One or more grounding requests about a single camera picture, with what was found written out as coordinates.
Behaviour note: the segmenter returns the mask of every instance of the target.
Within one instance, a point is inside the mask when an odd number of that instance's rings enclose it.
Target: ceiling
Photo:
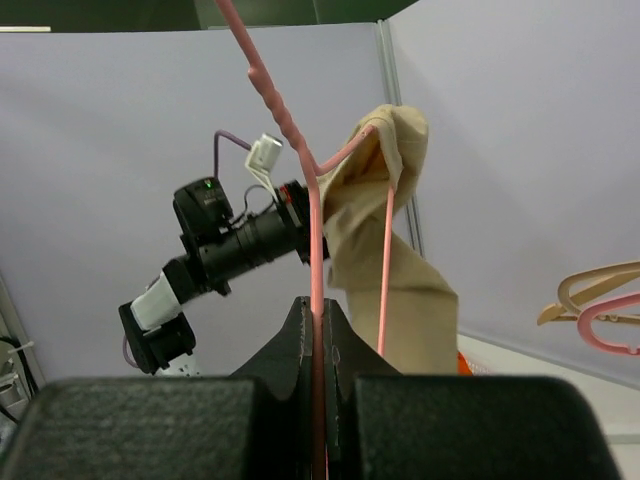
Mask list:
[[[235,0],[247,25],[375,22],[416,0]],[[53,32],[200,30],[224,26],[213,0],[21,0],[0,2],[0,25]]]

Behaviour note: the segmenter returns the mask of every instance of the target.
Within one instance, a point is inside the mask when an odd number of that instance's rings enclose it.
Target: beige sock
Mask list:
[[[345,290],[352,325],[376,348],[385,209],[413,195],[427,150],[428,125],[415,108],[382,105],[363,118],[369,135],[338,168],[319,179],[331,254],[329,285]],[[385,358],[403,373],[457,373],[458,298],[440,273],[400,237],[391,243]]]

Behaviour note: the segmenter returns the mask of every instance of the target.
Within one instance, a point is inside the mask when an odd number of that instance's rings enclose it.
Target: partition panel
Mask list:
[[[374,25],[251,35],[318,160],[384,103]],[[278,129],[226,30],[3,34],[0,49],[0,271],[48,380],[132,374],[117,308],[183,253],[173,192],[212,173],[215,130],[253,142]],[[220,147],[239,212],[256,181],[243,150]],[[287,148],[274,182],[293,178]],[[267,201],[249,196],[255,210]],[[186,309],[206,373],[233,371],[281,327],[309,269],[290,254],[231,288]]]
[[[423,0],[389,21],[402,100],[431,125],[425,254],[461,331],[635,386],[637,357],[536,319],[565,276],[638,256],[639,20],[633,0]]]

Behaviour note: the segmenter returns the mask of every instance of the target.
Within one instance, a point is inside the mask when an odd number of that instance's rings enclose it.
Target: pink hanger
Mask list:
[[[587,345],[602,352],[613,353],[615,355],[640,356],[640,349],[633,348],[623,343],[609,343],[598,337],[592,328],[593,320],[611,310],[633,307],[640,305],[640,292],[629,293],[614,297],[609,300],[602,300],[584,309],[578,316],[578,333]]]
[[[231,0],[215,0],[220,12],[227,21],[231,33],[242,49],[249,62],[248,76],[256,91],[262,96],[265,105],[271,111],[273,119],[280,127],[282,135],[287,139],[291,148],[298,154],[300,166],[304,173],[309,190],[309,205],[311,216],[311,313],[313,316],[312,343],[312,378],[311,378],[311,408],[313,425],[313,457],[312,470],[314,479],[326,478],[326,449],[325,449],[325,405],[324,405],[324,347],[323,321],[324,313],[324,278],[322,255],[322,205],[320,203],[320,189],[318,176],[324,175],[337,167],[356,147],[375,130],[371,125],[362,129],[342,150],[331,157],[325,164],[318,165],[307,146],[304,136],[298,130],[291,118],[289,110],[276,90],[271,76],[265,67],[247,29],[233,6]],[[393,213],[393,198],[395,192],[389,187],[387,216],[385,224],[384,258],[382,291],[380,295],[380,335],[384,335],[386,326],[386,308],[389,286],[389,269],[391,259],[391,217]],[[378,339],[379,351],[384,350],[384,337]]]

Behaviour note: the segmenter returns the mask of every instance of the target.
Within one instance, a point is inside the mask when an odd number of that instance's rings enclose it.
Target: beige hanger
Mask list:
[[[574,284],[597,277],[602,278],[573,294],[569,293]],[[580,314],[580,305],[589,303],[636,278],[640,278],[640,262],[609,265],[571,275],[565,278],[558,287],[558,299],[560,302],[548,305],[538,317],[537,324],[576,321]],[[573,315],[564,315],[566,312],[570,312]],[[600,321],[640,325],[640,316],[637,315],[602,315],[598,316],[597,319]]]

